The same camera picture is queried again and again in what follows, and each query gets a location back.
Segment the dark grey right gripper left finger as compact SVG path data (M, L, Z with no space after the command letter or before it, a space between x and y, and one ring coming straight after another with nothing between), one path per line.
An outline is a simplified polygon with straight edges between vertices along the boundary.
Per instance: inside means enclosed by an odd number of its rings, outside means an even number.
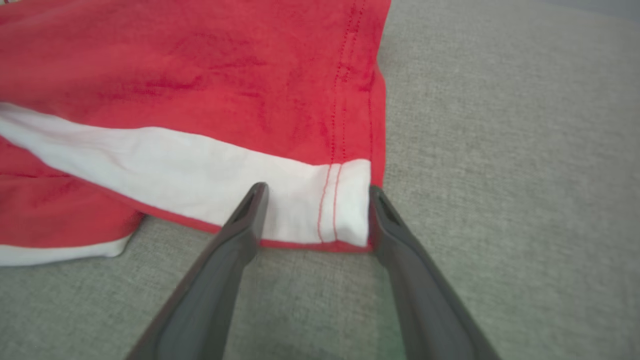
M268 203L267 183L250 187L125 360L223 360L243 272L258 253Z

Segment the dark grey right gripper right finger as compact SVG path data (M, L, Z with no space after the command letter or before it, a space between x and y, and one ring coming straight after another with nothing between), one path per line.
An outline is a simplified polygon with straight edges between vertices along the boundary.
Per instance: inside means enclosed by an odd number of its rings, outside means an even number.
M501 360L378 186L369 189L369 234L390 278L407 360Z

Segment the red and white garment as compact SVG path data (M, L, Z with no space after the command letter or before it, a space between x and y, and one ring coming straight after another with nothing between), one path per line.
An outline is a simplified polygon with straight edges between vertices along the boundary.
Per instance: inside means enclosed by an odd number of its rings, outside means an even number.
M0 267L120 255L144 215L371 250L391 0L0 0Z

